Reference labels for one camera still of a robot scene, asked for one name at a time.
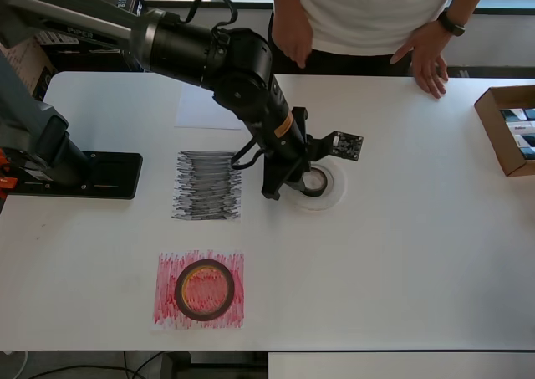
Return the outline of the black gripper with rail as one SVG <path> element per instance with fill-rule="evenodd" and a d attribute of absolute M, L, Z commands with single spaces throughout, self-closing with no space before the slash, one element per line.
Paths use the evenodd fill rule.
<path fill-rule="evenodd" d="M 308 111 L 304 107 L 293 107 L 288 114 L 293 117 L 291 127 L 278 138 L 276 146 L 267 149 L 264 157 L 262 195 L 267 199 L 279 199 L 283 185 L 294 191 L 309 191 L 304 181 L 310 171 L 306 131 Z"/>

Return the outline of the person's right hand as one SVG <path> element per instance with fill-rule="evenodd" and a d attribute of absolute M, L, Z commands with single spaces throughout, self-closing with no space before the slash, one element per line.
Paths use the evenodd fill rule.
<path fill-rule="evenodd" d="M 273 20 L 272 37 L 274 43 L 297 66 L 304 69 L 308 56 L 312 53 L 313 30 L 305 19 Z"/>

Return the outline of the person's left hand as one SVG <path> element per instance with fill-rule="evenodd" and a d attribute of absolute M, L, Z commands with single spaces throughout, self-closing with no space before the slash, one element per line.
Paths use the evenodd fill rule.
<path fill-rule="evenodd" d="M 411 53 L 412 74 L 418 86 L 435 99 L 446 94 L 445 82 L 448 81 L 446 61 L 442 50 L 447 45 L 450 35 L 423 28 L 414 32 L 390 59 L 391 64 L 398 63 Z"/>

